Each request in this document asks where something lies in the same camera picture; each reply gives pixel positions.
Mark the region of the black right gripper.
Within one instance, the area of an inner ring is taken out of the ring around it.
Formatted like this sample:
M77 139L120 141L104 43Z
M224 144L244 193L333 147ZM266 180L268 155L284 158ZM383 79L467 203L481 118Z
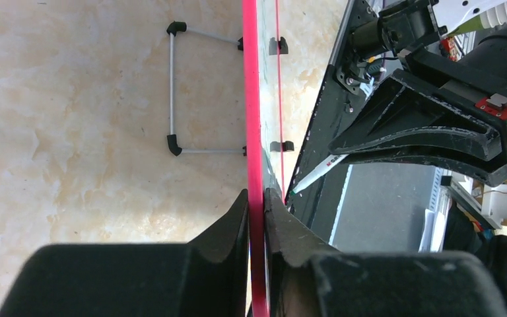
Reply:
M385 79L328 145L343 164L435 166L497 186L507 181L507 48L458 62L425 50Z

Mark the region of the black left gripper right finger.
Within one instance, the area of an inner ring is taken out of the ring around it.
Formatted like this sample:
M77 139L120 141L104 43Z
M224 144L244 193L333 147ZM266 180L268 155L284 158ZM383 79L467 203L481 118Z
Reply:
M507 316L484 265L464 252L338 251L264 193L271 316Z

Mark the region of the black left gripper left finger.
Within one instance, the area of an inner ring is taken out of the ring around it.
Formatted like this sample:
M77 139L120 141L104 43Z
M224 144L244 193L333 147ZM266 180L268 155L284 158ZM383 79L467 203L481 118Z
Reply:
M248 193L187 243L50 244L22 267L0 316L243 316Z

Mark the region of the green white marker pen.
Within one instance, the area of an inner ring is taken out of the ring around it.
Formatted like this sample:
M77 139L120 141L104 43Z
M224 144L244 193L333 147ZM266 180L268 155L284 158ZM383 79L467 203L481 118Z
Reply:
M325 160L321 161L311 172L308 173L299 183L292 189L293 194L297 194L316 180L325 176L330 170L344 160L348 155L329 155Z

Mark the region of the pink framed whiteboard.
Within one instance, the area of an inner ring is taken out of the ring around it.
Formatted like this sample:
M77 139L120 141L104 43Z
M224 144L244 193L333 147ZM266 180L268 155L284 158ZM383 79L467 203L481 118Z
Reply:
M242 18L252 314L269 316L264 194L281 193L284 182L283 154L269 149L283 140L281 57L269 55L270 38L280 38L278 2L243 1Z

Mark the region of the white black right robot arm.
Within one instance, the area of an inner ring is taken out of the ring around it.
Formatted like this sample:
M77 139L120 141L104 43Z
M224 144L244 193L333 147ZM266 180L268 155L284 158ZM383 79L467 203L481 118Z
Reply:
M428 50L492 11L501 27L461 59ZM351 1L330 64L358 97L328 150L349 164L432 165L486 185L507 180L507 1Z

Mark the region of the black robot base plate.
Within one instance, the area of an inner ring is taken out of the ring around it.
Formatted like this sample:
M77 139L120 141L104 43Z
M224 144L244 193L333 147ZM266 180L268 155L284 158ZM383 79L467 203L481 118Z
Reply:
M328 144L360 112L364 95L347 91L338 81L336 72L348 59L345 48L349 31L374 18L376 14L367 1L347 3L285 199L289 211L326 242L330 239L337 213L342 209L348 165L338 164L306 189L297 194L292 191L329 156Z

